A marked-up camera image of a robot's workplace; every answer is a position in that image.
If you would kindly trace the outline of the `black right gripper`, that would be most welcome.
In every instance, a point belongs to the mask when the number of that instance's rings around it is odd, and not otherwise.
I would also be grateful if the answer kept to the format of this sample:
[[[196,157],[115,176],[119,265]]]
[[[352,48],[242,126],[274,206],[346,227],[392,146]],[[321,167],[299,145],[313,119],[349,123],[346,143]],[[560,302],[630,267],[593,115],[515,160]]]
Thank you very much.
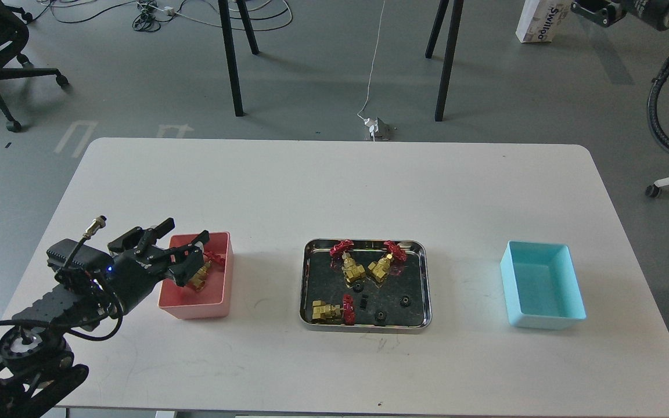
[[[570,6],[573,13],[601,27],[631,13],[658,31],[669,29],[669,1],[572,1]]]

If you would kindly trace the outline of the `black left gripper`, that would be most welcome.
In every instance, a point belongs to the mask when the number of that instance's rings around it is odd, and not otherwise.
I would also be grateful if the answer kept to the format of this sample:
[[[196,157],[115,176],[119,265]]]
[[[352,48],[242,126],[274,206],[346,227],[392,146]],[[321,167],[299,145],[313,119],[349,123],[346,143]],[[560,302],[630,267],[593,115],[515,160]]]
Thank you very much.
[[[123,315],[138,306],[164,278],[184,287],[203,267],[204,245],[210,240],[209,231],[203,230],[183,246],[165,250],[154,246],[173,228],[174,219],[167,218],[146,229],[137,226],[108,243],[113,265],[107,272],[107,281],[117,294]],[[135,257],[134,252],[143,255]]]

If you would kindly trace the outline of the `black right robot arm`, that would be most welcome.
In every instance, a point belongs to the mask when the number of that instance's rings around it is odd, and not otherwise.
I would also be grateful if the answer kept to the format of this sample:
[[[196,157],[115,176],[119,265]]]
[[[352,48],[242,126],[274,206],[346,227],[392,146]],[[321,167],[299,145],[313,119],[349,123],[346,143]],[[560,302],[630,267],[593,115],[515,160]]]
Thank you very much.
[[[571,11],[601,27],[630,15],[656,31],[669,30],[669,1],[573,1]]]

